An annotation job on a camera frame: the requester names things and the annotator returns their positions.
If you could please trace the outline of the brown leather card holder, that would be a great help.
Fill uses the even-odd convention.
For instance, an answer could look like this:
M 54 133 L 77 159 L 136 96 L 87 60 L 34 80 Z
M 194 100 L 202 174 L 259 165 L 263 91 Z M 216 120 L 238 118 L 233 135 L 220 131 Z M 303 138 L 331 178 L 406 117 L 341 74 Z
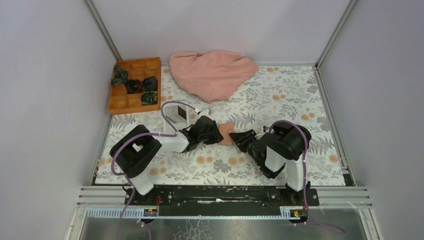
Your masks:
M 220 123 L 218 125 L 218 130 L 223 137 L 223 140 L 221 140 L 218 144 L 227 147 L 232 146 L 234 142 L 230 137 L 230 133 L 233 133 L 235 131 L 234 123 Z

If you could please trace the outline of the white translucent card box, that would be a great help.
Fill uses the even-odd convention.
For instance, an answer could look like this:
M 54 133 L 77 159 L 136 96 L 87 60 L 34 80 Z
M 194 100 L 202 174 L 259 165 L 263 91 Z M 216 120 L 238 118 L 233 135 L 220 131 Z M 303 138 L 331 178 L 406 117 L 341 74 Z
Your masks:
M 177 130 L 182 130 L 190 125 L 190 108 L 183 104 L 170 103 L 163 107 L 164 123 L 163 131 L 168 134 L 173 134 L 175 130 L 171 127 L 172 124 Z

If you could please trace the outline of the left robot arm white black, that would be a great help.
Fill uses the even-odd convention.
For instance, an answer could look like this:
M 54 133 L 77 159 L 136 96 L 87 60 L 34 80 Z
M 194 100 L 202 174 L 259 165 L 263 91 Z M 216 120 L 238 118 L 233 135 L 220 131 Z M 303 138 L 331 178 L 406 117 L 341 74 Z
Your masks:
M 114 170 L 117 164 L 129 183 L 137 190 L 136 199 L 142 205 L 148 206 L 154 202 L 155 192 L 154 183 L 150 180 L 146 168 L 156 154 L 186 153 L 195 150 L 199 144 L 217 144 L 223 139 L 216 121 L 208 116 L 201 116 L 194 124 L 175 133 L 151 132 L 140 124 L 109 151 L 112 157 L 111 169 Z

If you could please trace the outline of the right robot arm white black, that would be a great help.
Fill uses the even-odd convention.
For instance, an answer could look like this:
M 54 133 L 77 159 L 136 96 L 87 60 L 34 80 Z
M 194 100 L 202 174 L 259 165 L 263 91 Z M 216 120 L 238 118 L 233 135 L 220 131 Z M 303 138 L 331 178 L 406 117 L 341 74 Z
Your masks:
M 290 188 L 286 198 L 291 205 L 299 206 L 307 199 L 305 158 L 312 135 L 305 127 L 278 120 L 267 132 L 256 133 L 251 129 L 231 132 L 229 136 L 241 152 L 254 160 L 265 177 L 274 179 L 286 170 L 286 185 Z

